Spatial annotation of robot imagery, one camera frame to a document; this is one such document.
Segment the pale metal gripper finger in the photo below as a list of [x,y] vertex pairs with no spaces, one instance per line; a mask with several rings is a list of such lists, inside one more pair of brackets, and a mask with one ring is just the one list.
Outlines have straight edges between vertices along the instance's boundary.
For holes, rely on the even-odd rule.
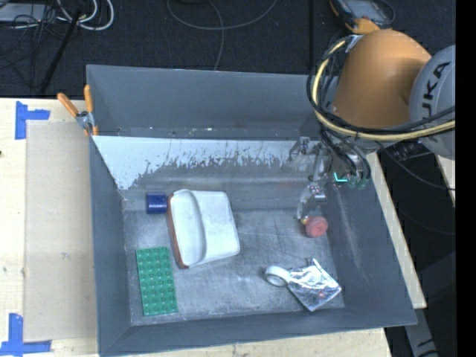
[[317,184],[308,184],[299,198],[296,218],[300,221],[310,217],[322,216],[323,207],[327,203],[327,193],[323,187]]
[[304,172],[310,162],[309,137],[299,137],[281,167],[283,172]]

